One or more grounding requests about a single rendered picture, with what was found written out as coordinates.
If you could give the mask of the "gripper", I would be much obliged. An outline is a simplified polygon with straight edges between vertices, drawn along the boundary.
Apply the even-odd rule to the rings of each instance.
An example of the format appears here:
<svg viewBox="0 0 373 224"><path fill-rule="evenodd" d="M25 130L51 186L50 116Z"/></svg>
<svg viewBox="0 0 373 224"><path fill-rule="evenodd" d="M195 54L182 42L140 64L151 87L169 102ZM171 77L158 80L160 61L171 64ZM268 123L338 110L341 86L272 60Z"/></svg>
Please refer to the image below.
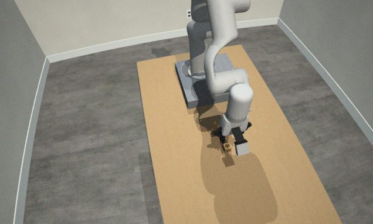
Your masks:
<svg viewBox="0 0 373 224"><path fill-rule="evenodd" d="M219 123L219 128L213 132L215 136L218 136L220 141L224 144L225 143L225 137L227 135L232 135L232 128L240 127L240 130L242 134L244 131L247 130L247 128L251 127L252 124L248 122L248 115L246 120L243 123L240 123L240 125L235 125L235 123L230 122L226 118L226 112L222 115L220 123ZM222 132L222 133L221 133Z"/></svg>

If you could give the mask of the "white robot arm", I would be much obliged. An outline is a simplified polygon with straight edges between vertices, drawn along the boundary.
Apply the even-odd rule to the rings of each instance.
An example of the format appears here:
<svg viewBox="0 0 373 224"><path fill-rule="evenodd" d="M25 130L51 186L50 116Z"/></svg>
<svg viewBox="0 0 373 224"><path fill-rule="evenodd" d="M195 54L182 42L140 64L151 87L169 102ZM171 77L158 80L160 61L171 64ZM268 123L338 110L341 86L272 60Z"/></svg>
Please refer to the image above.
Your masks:
<svg viewBox="0 0 373 224"><path fill-rule="evenodd" d="M246 12L249 8L250 0L191 0L192 21L186 27L191 66L188 75L197 80L206 79L212 94L230 91L226 118L235 124L244 122L251 111L253 90L248 73L241 67L215 72L214 60L223 47L238 38L235 13ZM207 38L212 38L210 47ZM236 140L236 154L248 154L248 141L240 127L231 130Z"/></svg>

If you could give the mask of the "tan cube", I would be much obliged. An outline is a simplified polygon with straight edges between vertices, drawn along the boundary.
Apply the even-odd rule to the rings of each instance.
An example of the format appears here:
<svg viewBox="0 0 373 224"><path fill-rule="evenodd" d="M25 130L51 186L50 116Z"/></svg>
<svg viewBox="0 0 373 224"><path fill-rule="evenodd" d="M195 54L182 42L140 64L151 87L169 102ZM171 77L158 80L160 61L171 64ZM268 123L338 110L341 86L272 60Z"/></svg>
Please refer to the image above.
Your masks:
<svg viewBox="0 0 373 224"><path fill-rule="evenodd" d="M230 152L232 150L231 144L229 142L224 143L222 146L224 152Z"/></svg>

